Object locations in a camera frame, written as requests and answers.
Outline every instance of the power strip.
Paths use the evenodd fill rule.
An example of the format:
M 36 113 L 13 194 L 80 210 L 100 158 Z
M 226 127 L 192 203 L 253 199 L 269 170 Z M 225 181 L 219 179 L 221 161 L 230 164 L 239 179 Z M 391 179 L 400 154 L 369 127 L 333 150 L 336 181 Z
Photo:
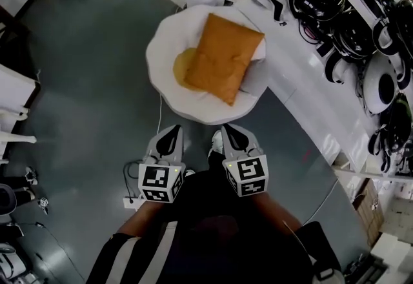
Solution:
M 137 198 L 132 197 L 130 199 L 129 197 L 123 198 L 123 206 L 125 208 L 131 208 L 134 210 L 138 210 L 143 205 L 144 202 L 145 202 L 145 199 L 141 198 L 140 196 Z

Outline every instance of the white marker cube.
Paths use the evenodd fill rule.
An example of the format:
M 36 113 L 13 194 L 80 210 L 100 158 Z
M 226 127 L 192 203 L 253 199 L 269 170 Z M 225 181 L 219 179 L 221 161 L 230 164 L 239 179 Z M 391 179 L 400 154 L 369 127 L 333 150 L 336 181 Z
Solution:
M 222 162 L 232 188 L 239 197 L 267 191 L 268 166 L 265 155 Z
M 146 200 L 172 203 L 183 184 L 182 166 L 139 165 L 137 185 Z

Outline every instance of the forearm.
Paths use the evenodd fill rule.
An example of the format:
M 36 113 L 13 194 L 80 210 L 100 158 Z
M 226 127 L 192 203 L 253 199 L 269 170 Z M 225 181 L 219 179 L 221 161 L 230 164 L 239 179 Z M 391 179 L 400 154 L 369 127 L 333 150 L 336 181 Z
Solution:
M 117 232 L 120 234 L 142 237 L 153 222 L 156 214 L 161 210 L 162 206 L 163 203 L 154 203 L 153 201 L 144 202 L 137 212 L 126 221 Z
M 251 196 L 251 200 L 258 212 L 280 232 L 291 234 L 291 231 L 284 225 L 284 221 L 292 231 L 301 228 L 301 223 L 298 219 L 276 201 L 272 200 L 268 193 L 254 194 Z

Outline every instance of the orange pillow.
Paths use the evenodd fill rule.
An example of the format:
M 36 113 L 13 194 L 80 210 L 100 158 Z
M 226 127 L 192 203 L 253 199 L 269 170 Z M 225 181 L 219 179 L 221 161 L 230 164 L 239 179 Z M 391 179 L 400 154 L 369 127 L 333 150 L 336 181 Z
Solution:
M 185 81 L 233 105 L 263 38 L 262 33 L 209 14 Z

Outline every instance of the white stripe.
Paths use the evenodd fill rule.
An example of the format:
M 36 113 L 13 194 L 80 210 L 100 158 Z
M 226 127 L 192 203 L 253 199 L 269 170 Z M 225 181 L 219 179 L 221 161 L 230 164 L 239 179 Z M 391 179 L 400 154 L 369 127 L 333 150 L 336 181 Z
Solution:
M 119 284 L 121 282 L 135 243 L 139 239 L 140 238 L 130 238 L 125 242 L 125 244 L 122 245 L 116 254 L 116 258 L 114 264 L 112 265 L 109 277 L 106 280 L 106 284 Z
M 166 226 L 165 233 L 162 237 L 162 240 L 157 247 L 157 250 L 152 258 L 148 268 L 146 268 L 145 273 L 143 274 L 139 284 L 156 284 L 159 275 L 161 274 L 163 265 L 165 264 L 166 258 L 170 247 L 172 246 L 172 241 L 175 236 L 177 221 L 170 222 Z

